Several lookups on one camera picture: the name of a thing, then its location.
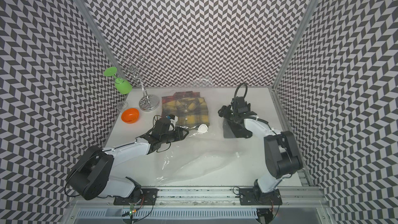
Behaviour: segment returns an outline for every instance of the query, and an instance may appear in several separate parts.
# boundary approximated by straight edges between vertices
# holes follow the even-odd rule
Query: black cable
[[[275,213],[275,215],[274,215],[274,217],[272,218],[272,220],[271,220],[271,221],[273,221],[273,220],[275,219],[276,215],[277,215],[277,214],[278,214],[278,212],[279,212],[279,208],[280,208],[280,206],[281,206],[281,200],[279,200],[278,209],[276,210],[276,213]]]
[[[243,95],[243,97],[246,97],[246,94],[248,92],[248,85],[246,84],[246,82],[243,82],[243,83],[239,84],[238,87],[236,88],[235,94],[234,94],[234,99],[236,99],[236,94],[238,93],[238,90],[241,88],[241,86],[245,86],[246,87],[245,94]]]
[[[255,121],[263,122],[263,123],[265,123],[265,124],[267,124],[269,126],[268,121],[265,121],[265,120],[260,119],[260,118],[256,118],[256,117],[252,117],[252,116],[247,116],[247,117],[243,117],[243,118],[254,119]]]
[[[246,94],[247,94],[247,92],[248,92],[248,85],[247,85],[245,82],[239,84],[238,87],[236,88],[235,94],[234,94],[234,106],[233,106],[233,109],[234,109],[234,116],[235,116],[236,110],[237,110],[237,109],[236,109],[236,94],[238,93],[238,90],[241,88],[241,86],[245,86],[245,87],[246,87],[245,94],[243,95],[243,98],[246,97]]]
[[[238,187],[238,186],[235,186],[235,187],[233,187],[233,188],[232,188],[232,193],[234,193],[235,195],[239,195],[239,194],[236,194],[236,193],[234,192],[234,188],[238,188],[238,189],[240,189],[240,187]]]
[[[142,219],[138,219],[136,222],[134,222],[134,223],[137,223],[137,222],[139,222],[139,221],[141,221],[141,220],[144,220],[146,217],[148,217],[151,213],[152,213],[152,210],[153,210],[153,207],[154,207],[154,203],[153,203],[153,201],[152,201],[152,199],[150,198],[150,197],[148,197],[148,199],[152,202],[152,209],[150,210],[150,212],[149,212],[149,214],[147,214],[144,218],[142,218]]]
[[[73,175],[74,175],[78,170],[80,170],[83,166],[85,166],[86,163],[87,163],[88,161],[90,161],[90,159],[92,159],[93,157],[96,157],[97,155],[98,155],[98,154],[92,155],[89,159],[87,159],[87,161],[85,161],[82,165],[80,165],[80,167],[78,167],[78,168],[72,173],[72,175],[69,177],[69,179],[67,180],[67,183],[65,183],[65,186],[64,186],[64,194],[67,195],[67,197],[78,197],[78,196],[80,196],[80,194],[78,194],[78,195],[68,195],[68,194],[67,194],[67,185],[68,185],[70,179],[73,177]]]
[[[170,143],[170,145],[169,145],[169,147],[168,147],[167,149],[165,149],[164,151],[161,151],[161,152],[167,151],[168,149],[170,149],[171,146],[172,146],[172,143]]]
[[[145,132],[144,134],[142,134],[142,135],[145,135],[145,134],[148,134],[148,133],[150,133],[150,132],[152,132],[153,131],[153,129],[154,129],[154,127],[152,127],[151,129],[149,129],[149,131],[148,132]]]
[[[160,115],[155,115],[155,116],[153,116],[153,119],[152,119],[152,125],[153,125],[153,127],[155,127],[156,121],[159,120],[159,118],[155,119],[155,117],[161,117],[161,118],[162,118],[162,116],[160,116]]]
[[[275,136],[276,136],[277,134],[272,130],[272,128],[271,128],[271,126],[268,124],[268,122],[267,122],[267,125],[268,125],[269,129],[270,129],[270,130],[275,134]],[[283,143],[283,140],[281,141],[281,146],[282,146],[283,149],[285,149],[286,154],[287,154],[287,157],[289,158],[290,162],[292,162],[292,159],[290,158],[289,152],[287,151],[287,149],[286,149],[286,147],[285,147],[285,144]]]

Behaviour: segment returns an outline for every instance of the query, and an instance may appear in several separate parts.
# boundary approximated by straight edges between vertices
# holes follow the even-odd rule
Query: folded shirt
[[[176,125],[182,128],[197,129],[201,124],[210,125],[209,111],[205,98],[202,97],[185,97],[163,103],[162,116],[165,117],[170,114],[178,117]]]
[[[162,104],[170,102],[170,101],[174,101],[177,99],[181,99],[181,98],[187,98],[187,97],[200,97],[200,93],[199,92],[192,92],[192,91],[187,91],[187,92],[176,92],[174,93],[172,96],[164,96],[162,97]]]

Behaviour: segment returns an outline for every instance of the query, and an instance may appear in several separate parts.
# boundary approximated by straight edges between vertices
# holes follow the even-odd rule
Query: plastic bag
[[[185,181],[202,177],[221,169],[244,154],[237,140],[188,138],[172,143],[173,149],[161,152],[157,159],[162,166],[157,171],[157,184]]]
[[[214,87],[214,83],[211,76],[207,75],[196,78],[190,82],[178,84],[177,87]]]

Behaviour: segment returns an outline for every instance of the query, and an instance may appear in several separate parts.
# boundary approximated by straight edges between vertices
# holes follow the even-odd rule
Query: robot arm
[[[246,87],[243,97],[236,94],[241,86]],[[258,118],[245,101],[248,87],[241,83],[232,98],[231,105],[223,106],[218,115],[226,119],[231,131],[237,138],[249,138],[252,135],[264,141],[266,166],[269,173],[254,182],[254,191],[258,198],[276,190],[283,178],[291,177],[303,167],[296,139],[289,131],[281,132],[272,128],[267,121]]]
[[[244,126],[254,136],[264,140],[264,153],[269,173],[254,182],[262,193],[276,189],[284,178],[289,178],[303,167],[295,137],[291,132],[281,132],[269,126],[266,121],[244,119]]]
[[[176,127],[178,117],[160,118],[145,134],[134,142],[116,147],[88,147],[67,176],[70,184],[84,199],[118,196],[127,202],[137,202],[141,185],[133,179],[110,175],[112,168],[134,157],[150,154],[164,143],[183,140],[188,131]]]

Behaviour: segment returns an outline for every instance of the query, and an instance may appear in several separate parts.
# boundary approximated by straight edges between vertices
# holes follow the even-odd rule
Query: black bracket
[[[274,218],[273,212],[270,208],[257,208],[257,222],[261,224],[268,224]]]
[[[281,205],[282,199],[279,190],[276,189],[269,193],[262,193],[261,201],[257,201],[253,189],[239,189],[239,201],[241,206],[251,205]]]
[[[141,189],[142,196],[144,197],[144,202],[142,205],[155,205],[156,199],[158,197],[158,189]],[[130,206],[129,200],[123,197],[115,197],[113,201],[113,205],[115,206]]]

